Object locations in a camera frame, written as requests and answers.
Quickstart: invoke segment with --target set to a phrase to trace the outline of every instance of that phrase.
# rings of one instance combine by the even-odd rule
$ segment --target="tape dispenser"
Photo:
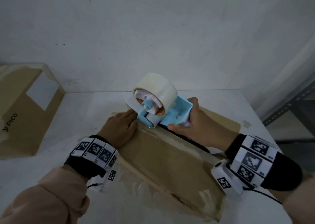
[[[175,86],[156,73],[145,75],[126,99],[126,104],[138,113],[138,120],[154,128],[162,125],[189,126],[191,102],[177,94]]]

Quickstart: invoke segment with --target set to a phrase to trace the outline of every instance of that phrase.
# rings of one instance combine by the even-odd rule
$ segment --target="person's left hand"
[[[137,113],[130,109],[124,113],[111,116],[97,135],[106,139],[115,148],[126,143],[138,127]]]

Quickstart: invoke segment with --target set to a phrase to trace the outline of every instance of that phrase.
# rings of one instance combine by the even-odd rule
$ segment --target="cardboard box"
[[[65,95],[46,65],[0,67],[0,158],[36,155]]]
[[[205,113],[223,126],[239,132],[240,125],[219,114]],[[156,127],[139,124],[134,136],[119,148],[118,161],[156,190],[195,216],[219,221],[225,194],[211,175],[220,159]]]

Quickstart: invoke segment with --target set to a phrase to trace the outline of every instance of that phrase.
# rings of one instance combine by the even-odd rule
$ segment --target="pink sleeve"
[[[77,223],[89,207],[86,191],[81,177],[55,168],[38,185],[24,190],[13,200],[2,213],[0,224]]]
[[[315,176],[306,179],[286,199],[283,207],[294,224],[315,223]]]

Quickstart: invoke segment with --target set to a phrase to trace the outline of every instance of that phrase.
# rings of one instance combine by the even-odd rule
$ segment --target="table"
[[[56,166],[83,137],[95,134],[112,112],[126,110],[131,92],[67,93],[36,156],[0,161],[0,211],[22,190]],[[274,143],[272,137],[240,90],[179,91],[185,98],[242,125],[241,133]],[[106,193],[88,190],[90,208],[79,223],[204,223],[189,216],[161,194],[120,167],[119,182]],[[240,201],[229,201],[220,223],[291,223],[280,204],[262,194],[245,191]]]

